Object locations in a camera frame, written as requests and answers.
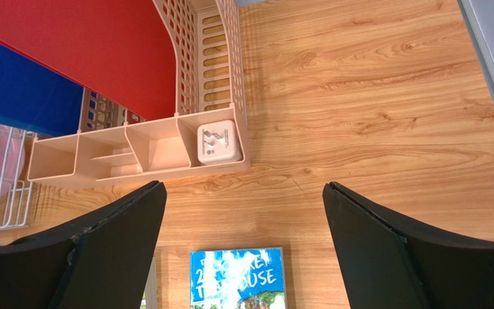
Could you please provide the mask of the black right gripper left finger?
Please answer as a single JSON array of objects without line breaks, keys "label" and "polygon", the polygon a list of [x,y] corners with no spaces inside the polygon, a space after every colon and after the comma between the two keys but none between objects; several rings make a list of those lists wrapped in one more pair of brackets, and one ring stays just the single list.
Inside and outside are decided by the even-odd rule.
[{"label": "black right gripper left finger", "polygon": [[0,308],[138,308],[165,212],[159,181],[0,245]]}]

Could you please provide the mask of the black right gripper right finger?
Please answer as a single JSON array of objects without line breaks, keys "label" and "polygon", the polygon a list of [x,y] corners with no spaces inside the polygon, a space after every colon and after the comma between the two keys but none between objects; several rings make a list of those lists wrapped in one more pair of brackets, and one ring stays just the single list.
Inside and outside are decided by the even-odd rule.
[{"label": "black right gripper right finger", "polygon": [[494,241],[325,185],[325,213],[352,308],[494,308]]}]

